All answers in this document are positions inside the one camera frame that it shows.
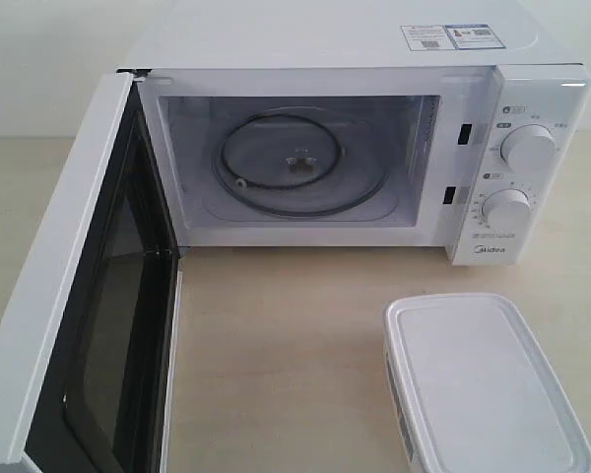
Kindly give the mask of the white lidded plastic container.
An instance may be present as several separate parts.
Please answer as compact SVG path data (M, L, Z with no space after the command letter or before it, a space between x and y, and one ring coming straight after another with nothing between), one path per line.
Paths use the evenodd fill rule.
M412 472L591 472L591 446L521 312L491 293L406 297L384 361Z

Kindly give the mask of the white microwave door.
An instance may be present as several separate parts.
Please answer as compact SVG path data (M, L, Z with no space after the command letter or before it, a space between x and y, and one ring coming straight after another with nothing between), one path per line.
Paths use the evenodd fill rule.
M104 75L0 321L0 472L163 472L187 244L163 78Z

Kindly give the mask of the white microwave oven body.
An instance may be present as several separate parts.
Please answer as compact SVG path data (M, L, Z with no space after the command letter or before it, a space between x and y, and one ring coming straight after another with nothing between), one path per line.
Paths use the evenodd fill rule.
M492 50L412 51L402 26L487 24ZM164 79L160 104L187 244L436 247L455 265L508 265L524 251L591 90L582 59L515 1L175 1L119 70ZM220 137L283 106L352 111L375 130L390 173L359 206L285 219L255 211L213 174ZM544 170L514 172L506 136L546 127ZM491 228L488 197L528 198L525 228Z

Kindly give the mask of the glass turntable plate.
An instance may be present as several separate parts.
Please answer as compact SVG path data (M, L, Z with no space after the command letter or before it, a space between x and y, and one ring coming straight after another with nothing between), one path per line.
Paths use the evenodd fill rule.
M373 197L390 173L365 118L297 105L265 109L231 126L215 146L212 169L236 201L285 219L351 210Z

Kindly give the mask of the lower white timer knob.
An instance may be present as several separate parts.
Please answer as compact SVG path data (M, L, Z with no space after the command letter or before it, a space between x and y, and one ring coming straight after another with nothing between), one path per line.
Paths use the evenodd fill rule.
M482 216L491 228L513 231L527 226L531 207L522 191L504 189L487 198L482 205Z

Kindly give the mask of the upper white power knob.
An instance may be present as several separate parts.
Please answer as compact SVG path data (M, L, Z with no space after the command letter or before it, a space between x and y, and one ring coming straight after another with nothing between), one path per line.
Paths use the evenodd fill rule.
M517 173L546 169L557 153L557 143L544 126L531 124L509 133L500 146L501 158Z

